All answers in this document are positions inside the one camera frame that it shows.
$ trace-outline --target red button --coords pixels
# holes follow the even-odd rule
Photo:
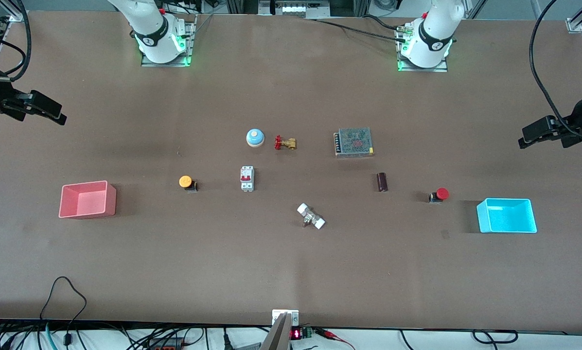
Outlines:
[[[448,189],[445,189],[445,188],[439,188],[436,191],[436,197],[438,197],[438,199],[441,199],[442,201],[445,201],[446,199],[448,199],[449,195],[450,195],[450,193],[448,192]]]

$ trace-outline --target light blue cylindrical cap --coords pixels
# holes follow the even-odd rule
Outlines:
[[[259,129],[252,129],[248,131],[248,135],[246,136],[246,141],[252,147],[258,147],[263,144],[265,141],[265,134],[260,131]]]

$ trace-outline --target red breaker switch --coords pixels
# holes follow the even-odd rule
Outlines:
[[[446,201],[450,195],[448,189],[439,188],[436,192],[429,195],[429,203],[442,203]]]

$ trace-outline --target white circuit breaker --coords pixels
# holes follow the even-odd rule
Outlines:
[[[254,167],[241,167],[241,189],[244,192],[251,192],[254,190]]]

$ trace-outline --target white cap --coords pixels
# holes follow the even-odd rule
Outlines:
[[[324,224],[326,224],[326,221],[323,218],[321,218],[315,223],[315,227],[318,230],[320,230],[320,228],[322,228],[324,226]]]
[[[306,211],[306,209],[308,209],[308,206],[306,205],[306,203],[302,203],[300,205],[300,207],[297,208],[297,212],[298,213],[304,213]]]

